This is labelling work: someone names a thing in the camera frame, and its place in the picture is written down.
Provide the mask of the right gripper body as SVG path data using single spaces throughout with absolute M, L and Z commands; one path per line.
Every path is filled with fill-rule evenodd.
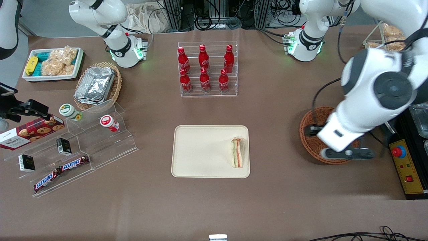
M 8 119 L 11 98 L 0 98 L 0 131 L 4 132 L 9 128 Z

